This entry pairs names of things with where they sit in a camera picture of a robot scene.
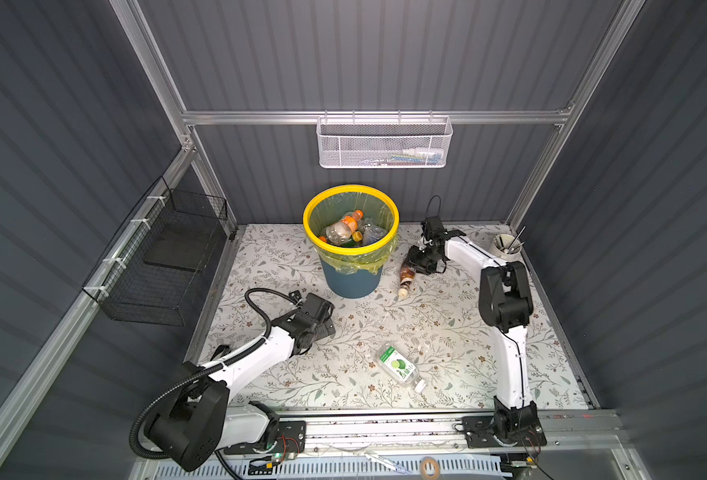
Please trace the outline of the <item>brown tea bottle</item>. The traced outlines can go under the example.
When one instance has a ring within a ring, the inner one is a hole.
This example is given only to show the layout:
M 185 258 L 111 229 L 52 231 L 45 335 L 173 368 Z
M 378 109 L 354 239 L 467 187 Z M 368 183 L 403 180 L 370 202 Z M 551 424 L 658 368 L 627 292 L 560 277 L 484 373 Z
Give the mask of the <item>brown tea bottle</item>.
M 415 276 L 417 276 L 417 272 L 413 266 L 409 264 L 401 265 L 401 270 L 399 270 L 399 292 L 397 292 L 399 299 L 405 299 L 409 296 Z

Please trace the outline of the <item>blue label water bottle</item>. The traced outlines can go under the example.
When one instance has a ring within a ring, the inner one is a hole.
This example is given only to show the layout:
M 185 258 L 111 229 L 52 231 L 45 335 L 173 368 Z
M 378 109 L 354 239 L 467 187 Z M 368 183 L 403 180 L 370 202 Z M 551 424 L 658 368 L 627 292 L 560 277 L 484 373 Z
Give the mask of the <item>blue label water bottle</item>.
M 387 230 L 379 227 L 377 224 L 365 223 L 361 226 L 361 233 L 363 234 L 363 240 L 361 240 L 361 243 L 363 246 L 369 246 L 385 238 L 385 235 L 387 235 Z

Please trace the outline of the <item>orange label small bottle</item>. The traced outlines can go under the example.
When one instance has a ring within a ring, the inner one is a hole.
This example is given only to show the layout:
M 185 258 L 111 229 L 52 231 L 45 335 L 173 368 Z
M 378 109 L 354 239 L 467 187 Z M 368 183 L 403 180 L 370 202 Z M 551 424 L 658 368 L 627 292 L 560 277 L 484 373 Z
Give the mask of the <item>orange label small bottle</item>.
M 361 210 L 353 210 L 345 213 L 337 222 L 325 228 L 323 236 L 329 244 L 341 246 L 351 240 L 351 237 L 359 230 L 359 221 L 363 220 Z

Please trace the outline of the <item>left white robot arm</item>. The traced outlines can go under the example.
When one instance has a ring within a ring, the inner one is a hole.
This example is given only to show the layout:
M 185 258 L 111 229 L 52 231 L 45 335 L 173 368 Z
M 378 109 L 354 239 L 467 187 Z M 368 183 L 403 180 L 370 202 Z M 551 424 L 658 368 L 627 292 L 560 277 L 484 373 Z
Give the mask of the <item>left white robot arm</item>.
M 131 424 L 130 450 L 146 460 L 173 460 L 187 472 L 215 456 L 223 469 L 225 450 L 248 445 L 269 452 L 279 436 L 279 416 L 260 402 L 232 407 L 231 397 L 264 372 L 309 352 L 314 342 L 335 334 L 334 305 L 295 290 L 246 290 L 244 301 L 264 322 L 263 334 L 233 352 L 203 364 L 185 362 L 185 376 L 152 400 Z

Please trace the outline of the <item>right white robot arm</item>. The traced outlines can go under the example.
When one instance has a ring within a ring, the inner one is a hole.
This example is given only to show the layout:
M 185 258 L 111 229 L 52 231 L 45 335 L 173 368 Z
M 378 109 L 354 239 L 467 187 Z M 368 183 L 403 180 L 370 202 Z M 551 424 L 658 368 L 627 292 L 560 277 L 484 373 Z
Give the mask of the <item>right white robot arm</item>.
M 437 216 L 421 221 L 421 245 L 407 252 L 405 267 L 431 275 L 439 264 L 457 262 L 479 288 L 481 320 L 493 328 L 497 392 L 489 432 L 502 446 L 547 444 L 539 408 L 529 388 L 527 329 L 535 310 L 525 264 L 484 250 L 461 230 L 448 230 Z

